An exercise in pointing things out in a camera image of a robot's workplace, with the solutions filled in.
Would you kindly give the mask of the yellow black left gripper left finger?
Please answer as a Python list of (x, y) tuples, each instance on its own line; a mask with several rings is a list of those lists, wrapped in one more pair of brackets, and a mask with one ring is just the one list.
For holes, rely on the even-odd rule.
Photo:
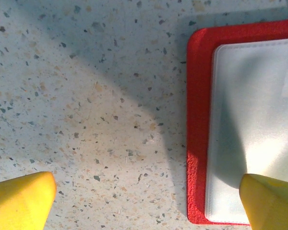
[(43, 230), (55, 196), (51, 172), (0, 182), (0, 230)]

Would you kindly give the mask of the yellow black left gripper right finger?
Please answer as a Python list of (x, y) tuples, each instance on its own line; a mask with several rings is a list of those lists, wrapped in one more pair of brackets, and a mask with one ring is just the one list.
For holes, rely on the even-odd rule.
[(288, 182), (245, 174), (239, 195), (252, 230), (288, 230)]

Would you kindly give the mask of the red card holder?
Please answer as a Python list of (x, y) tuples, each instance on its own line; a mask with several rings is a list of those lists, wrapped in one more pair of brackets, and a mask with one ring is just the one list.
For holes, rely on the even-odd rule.
[(187, 43), (186, 209), (189, 222), (211, 225), (204, 215), (207, 150), (215, 49), (223, 44), (288, 38), (288, 20), (207, 27)]

